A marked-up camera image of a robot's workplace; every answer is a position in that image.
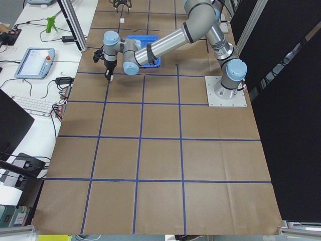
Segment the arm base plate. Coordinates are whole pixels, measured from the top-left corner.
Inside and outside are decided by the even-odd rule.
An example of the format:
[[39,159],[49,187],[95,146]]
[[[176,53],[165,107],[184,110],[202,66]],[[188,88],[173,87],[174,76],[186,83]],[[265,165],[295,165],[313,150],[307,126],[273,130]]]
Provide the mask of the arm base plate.
[[228,29],[228,25],[226,22],[220,22],[219,23],[220,29],[223,33],[228,33],[229,29]]
[[241,83],[234,90],[221,85],[221,76],[205,76],[205,83],[209,107],[247,107]]

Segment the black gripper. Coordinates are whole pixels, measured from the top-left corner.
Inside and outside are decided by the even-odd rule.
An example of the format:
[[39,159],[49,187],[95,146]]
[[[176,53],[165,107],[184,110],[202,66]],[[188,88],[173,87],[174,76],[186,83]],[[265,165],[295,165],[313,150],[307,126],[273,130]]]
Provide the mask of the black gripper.
[[118,13],[118,6],[119,5],[126,5],[127,6],[127,12],[130,12],[130,0],[114,0],[114,8],[116,9],[116,12]]
[[105,78],[108,79],[109,81],[112,81],[112,74],[109,73],[113,73],[116,67],[116,61],[107,61],[104,60],[104,65],[106,67],[106,73],[105,73]]

